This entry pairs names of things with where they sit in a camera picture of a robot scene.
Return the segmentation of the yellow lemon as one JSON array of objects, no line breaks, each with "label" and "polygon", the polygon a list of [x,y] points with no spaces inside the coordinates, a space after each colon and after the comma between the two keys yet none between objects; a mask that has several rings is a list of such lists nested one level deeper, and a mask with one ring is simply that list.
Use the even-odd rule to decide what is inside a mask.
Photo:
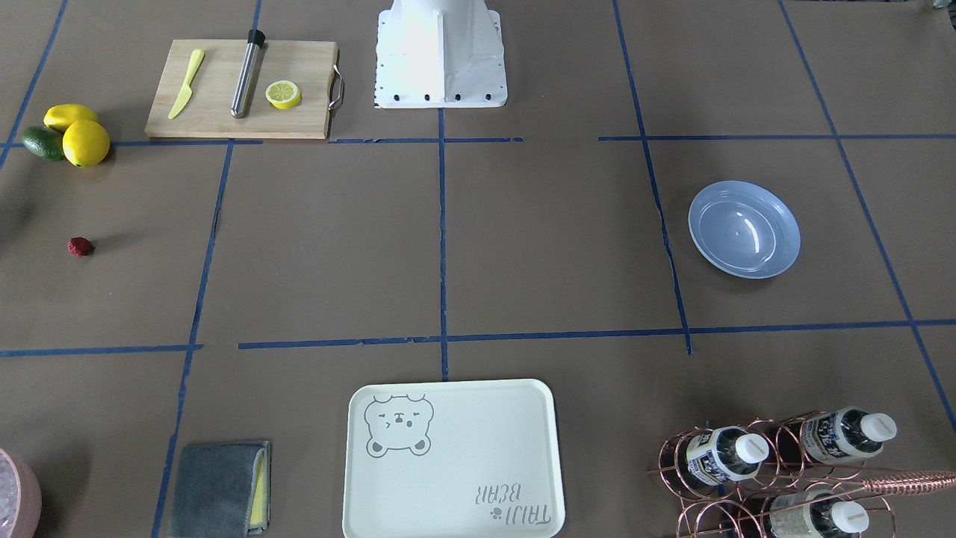
[{"label": "yellow lemon", "polygon": [[63,154],[76,167],[92,167],[107,157],[111,139],[95,120],[76,120],[63,133]]},{"label": "yellow lemon", "polygon": [[54,129],[55,132],[64,133],[69,126],[78,120],[92,120],[98,123],[98,114],[79,103],[62,103],[62,105],[52,106],[44,115],[43,123],[48,129]]}]

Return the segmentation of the drink bottle three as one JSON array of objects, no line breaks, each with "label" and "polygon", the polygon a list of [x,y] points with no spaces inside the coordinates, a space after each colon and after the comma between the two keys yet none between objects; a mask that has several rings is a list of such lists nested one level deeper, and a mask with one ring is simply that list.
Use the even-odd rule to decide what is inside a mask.
[{"label": "drink bottle three", "polygon": [[863,505],[826,489],[769,498],[760,515],[760,529],[768,537],[860,537],[869,527]]}]

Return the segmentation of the steel muddler black tip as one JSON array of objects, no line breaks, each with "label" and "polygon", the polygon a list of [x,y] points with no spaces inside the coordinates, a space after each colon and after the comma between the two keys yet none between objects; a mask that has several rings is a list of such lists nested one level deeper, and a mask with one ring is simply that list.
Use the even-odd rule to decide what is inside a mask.
[{"label": "steel muddler black tip", "polygon": [[265,46],[265,34],[258,28],[251,28],[246,41],[245,52],[243,52],[243,61],[235,94],[230,105],[230,116],[235,119],[246,118],[249,113],[250,99],[254,88],[254,78],[263,55]]}]

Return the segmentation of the yellow lemon near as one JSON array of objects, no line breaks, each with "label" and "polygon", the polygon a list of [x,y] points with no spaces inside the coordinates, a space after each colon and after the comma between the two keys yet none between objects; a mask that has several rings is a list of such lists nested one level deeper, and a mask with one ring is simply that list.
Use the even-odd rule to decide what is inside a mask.
[{"label": "yellow lemon near", "polygon": [[107,157],[111,139],[95,120],[76,120],[63,133],[63,154],[76,167],[92,167]]}]

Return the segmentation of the grey folded cloth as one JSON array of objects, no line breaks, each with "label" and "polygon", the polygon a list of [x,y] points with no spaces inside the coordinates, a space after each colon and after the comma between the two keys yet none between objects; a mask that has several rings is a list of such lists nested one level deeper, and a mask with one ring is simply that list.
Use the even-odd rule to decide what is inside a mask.
[{"label": "grey folded cloth", "polygon": [[272,442],[190,444],[181,450],[170,537],[250,537],[270,524]]}]

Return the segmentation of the cream bear tray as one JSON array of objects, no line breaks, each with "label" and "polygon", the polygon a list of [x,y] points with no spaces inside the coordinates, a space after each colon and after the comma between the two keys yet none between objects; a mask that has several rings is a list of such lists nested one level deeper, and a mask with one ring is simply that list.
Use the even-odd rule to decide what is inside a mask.
[{"label": "cream bear tray", "polygon": [[536,379],[378,384],[348,406],[346,537],[553,537],[553,393]]}]

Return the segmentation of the drink bottle one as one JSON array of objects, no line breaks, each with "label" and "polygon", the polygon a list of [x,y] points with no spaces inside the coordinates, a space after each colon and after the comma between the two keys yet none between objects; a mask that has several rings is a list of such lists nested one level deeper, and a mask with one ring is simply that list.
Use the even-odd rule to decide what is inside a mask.
[{"label": "drink bottle one", "polygon": [[677,464],[687,486],[724,486],[755,477],[769,453],[764,436],[742,427],[720,427],[681,442]]}]

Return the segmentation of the yellow plastic knife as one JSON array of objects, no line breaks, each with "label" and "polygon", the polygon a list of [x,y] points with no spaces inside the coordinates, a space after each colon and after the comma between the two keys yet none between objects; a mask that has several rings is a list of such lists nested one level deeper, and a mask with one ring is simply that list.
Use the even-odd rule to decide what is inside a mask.
[{"label": "yellow plastic knife", "polygon": [[190,54],[189,61],[187,64],[187,71],[185,71],[184,78],[182,79],[181,87],[177,94],[177,97],[171,106],[170,112],[168,112],[167,118],[173,120],[177,118],[178,115],[185,109],[188,102],[193,96],[192,82],[197,75],[199,68],[202,65],[202,62],[205,59],[205,51],[196,49],[193,50]]}]

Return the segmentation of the green lime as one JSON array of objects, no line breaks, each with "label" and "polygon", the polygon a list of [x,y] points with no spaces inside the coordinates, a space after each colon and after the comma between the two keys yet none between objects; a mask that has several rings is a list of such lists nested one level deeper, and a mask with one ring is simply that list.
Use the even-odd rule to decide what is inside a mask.
[{"label": "green lime", "polygon": [[62,162],[63,134],[47,126],[30,126],[22,133],[22,144],[31,154],[46,162]]}]

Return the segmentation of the pink bowl of ice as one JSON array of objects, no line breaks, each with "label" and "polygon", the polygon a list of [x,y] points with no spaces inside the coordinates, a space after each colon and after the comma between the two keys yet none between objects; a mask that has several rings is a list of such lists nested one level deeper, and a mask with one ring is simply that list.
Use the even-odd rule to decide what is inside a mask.
[{"label": "pink bowl of ice", "polygon": [[34,470],[17,455],[1,450],[1,537],[34,537],[42,493]]}]

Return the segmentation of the drink bottle two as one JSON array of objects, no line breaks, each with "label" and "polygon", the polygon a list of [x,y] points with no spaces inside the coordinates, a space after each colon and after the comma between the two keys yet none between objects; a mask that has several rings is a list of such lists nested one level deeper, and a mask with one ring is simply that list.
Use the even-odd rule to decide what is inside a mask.
[{"label": "drink bottle two", "polygon": [[796,446],[798,455],[810,462],[843,466],[880,455],[884,444],[897,435],[898,425],[888,413],[847,406],[801,420],[796,426]]}]

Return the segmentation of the red strawberry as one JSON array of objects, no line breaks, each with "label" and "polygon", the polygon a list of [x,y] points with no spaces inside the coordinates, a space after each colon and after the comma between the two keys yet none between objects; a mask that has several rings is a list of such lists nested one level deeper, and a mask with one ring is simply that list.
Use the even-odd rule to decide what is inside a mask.
[{"label": "red strawberry", "polygon": [[96,246],[93,245],[93,242],[83,238],[83,236],[75,236],[68,241],[68,251],[73,256],[78,256],[79,258],[91,256],[93,252],[95,252],[95,249]]}]

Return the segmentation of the lemon half slice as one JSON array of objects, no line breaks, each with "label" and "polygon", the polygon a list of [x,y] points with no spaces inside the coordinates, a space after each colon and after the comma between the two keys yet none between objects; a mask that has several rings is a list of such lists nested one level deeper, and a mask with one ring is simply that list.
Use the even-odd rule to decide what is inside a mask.
[{"label": "lemon half slice", "polygon": [[297,83],[292,81],[275,81],[267,85],[265,91],[267,102],[275,109],[288,110],[300,105],[302,92]]}]

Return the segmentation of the blue plate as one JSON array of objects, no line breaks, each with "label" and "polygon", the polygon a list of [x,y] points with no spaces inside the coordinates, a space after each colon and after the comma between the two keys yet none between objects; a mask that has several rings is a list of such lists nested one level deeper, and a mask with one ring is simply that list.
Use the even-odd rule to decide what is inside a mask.
[{"label": "blue plate", "polygon": [[791,208],[751,182],[712,183],[689,206],[689,234],[711,265],[743,279],[771,279],[798,261],[802,237]]}]

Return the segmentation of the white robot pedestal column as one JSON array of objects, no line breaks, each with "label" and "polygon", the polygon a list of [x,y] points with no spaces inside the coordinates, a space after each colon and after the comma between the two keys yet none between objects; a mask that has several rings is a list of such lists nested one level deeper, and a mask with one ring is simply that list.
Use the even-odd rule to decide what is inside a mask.
[{"label": "white robot pedestal column", "polygon": [[394,1],[376,30],[376,108],[508,102],[502,21],[484,1]]}]

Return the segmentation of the yellow lemon far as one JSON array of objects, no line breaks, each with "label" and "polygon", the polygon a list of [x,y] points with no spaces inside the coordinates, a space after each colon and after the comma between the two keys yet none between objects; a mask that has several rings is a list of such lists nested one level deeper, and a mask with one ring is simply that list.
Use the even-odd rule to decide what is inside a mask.
[{"label": "yellow lemon far", "polygon": [[55,132],[64,133],[69,126],[78,120],[92,120],[98,123],[98,114],[79,103],[62,103],[62,105],[52,106],[44,115],[43,123],[48,129],[54,129]]}]

